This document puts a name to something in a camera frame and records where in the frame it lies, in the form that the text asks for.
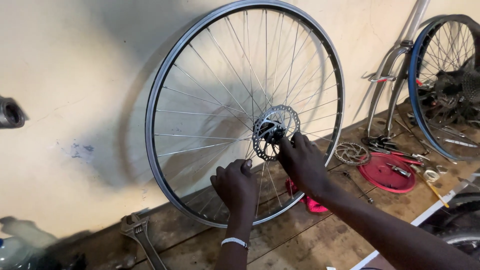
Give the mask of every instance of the silver bicycle fork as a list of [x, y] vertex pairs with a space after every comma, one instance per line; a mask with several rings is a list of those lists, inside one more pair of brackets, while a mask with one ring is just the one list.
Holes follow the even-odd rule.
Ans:
[[[405, 23], [405, 26], [403, 27], [402, 32], [400, 33], [400, 36], [398, 37], [397, 42], [383, 59], [380, 67], [377, 70], [377, 73], [369, 78], [369, 81], [372, 84], [377, 85], [375, 86], [375, 91], [373, 92], [372, 101], [368, 111], [368, 125], [367, 129], [365, 130], [367, 136], [370, 136], [370, 128], [372, 126], [373, 116], [375, 115], [375, 110], [377, 109], [377, 104], [385, 88], [385, 84], [386, 82], [390, 81], [393, 83], [393, 87], [390, 102], [388, 104], [388, 116], [384, 130], [385, 136], [390, 137], [390, 125], [392, 123], [395, 105], [397, 103], [398, 96], [400, 95], [400, 91], [402, 90], [403, 84], [408, 76], [408, 67], [410, 65], [413, 38], [420, 27], [420, 23], [425, 15], [425, 11], [427, 10], [429, 3], [430, 0], [417, 0], [413, 6], [410, 16], [407, 19], [407, 22]], [[400, 68], [398, 76], [394, 76], [392, 75], [392, 68], [395, 65], [398, 57], [402, 54], [405, 54], [405, 59], [403, 60], [403, 64]]]

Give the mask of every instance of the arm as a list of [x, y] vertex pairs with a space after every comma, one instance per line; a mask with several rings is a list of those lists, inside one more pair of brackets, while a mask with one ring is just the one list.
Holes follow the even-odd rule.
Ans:
[[[218, 167], [210, 177], [212, 186], [230, 210], [225, 238], [235, 237], [248, 244], [252, 229], [258, 185], [250, 173], [252, 160], [236, 160], [226, 169]], [[237, 243], [225, 243], [215, 264], [215, 270], [247, 269], [248, 251]]]
[[477, 270], [480, 263], [420, 228], [344, 191], [326, 176], [320, 150], [295, 133], [280, 141], [279, 161], [295, 185], [365, 238], [397, 269]]

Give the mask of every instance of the red plate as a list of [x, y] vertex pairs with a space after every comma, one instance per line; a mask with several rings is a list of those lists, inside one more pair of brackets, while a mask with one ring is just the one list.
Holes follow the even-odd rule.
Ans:
[[[408, 171], [411, 173], [410, 177], [394, 172], [387, 163]], [[415, 186], [415, 172], [394, 155], [372, 153], [370, 162], [358, 166], [358, 169], [370, 183], [390, 192], [405, 193]]]

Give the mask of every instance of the pliers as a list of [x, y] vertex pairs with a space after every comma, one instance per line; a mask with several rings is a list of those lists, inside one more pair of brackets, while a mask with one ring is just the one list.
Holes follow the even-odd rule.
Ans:
[[418, 160], [411, 160], [411, 159], [404, 158], [404, 157], [412, 158], [411, 155], [407, 155], [407, 154], [404, 154], [404, 153], [400, 153], [400, 152], [396, 152], [396, 151], [388, 151], [388, 150], [381, 149], [381, 148], [378, 148], [378, 147], [369, 147], [368, 149], [370, 149], [371, 151], [374, 151], [374, 152], [379, 152], [379, 153], [384, 153], [384, 154], [388, 154], [388, 155], [398, 156], [398, 159], [401, 160], [402, 162], [405, 162], [405, 163], [416, 164], [416, 165], [420, 165], [420, 166], [425, 165], [423, 162], [420, 162]]

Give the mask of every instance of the red cloth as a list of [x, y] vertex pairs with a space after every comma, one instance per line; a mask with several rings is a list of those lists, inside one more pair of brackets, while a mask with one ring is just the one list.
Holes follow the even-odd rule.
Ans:
[[[288, 194], [290, 196], [292, 196], [292, 194], [295, 194], [298, 191], [297, 186], [295, 186], [295, 184], [293, 183], [293, 181], [290, 180], [290, 178], [285, 180], [285, 187], [287, 188]], [[317, 203], [316, 201], [314, 201], [312, 198], [308, 196], [304, 196], [303, 198], [300, 199], [300, 201], [307, 205], [308, 210], [310, 212], [320, 213], [320, 212], [328, 211], [327, 208]]]

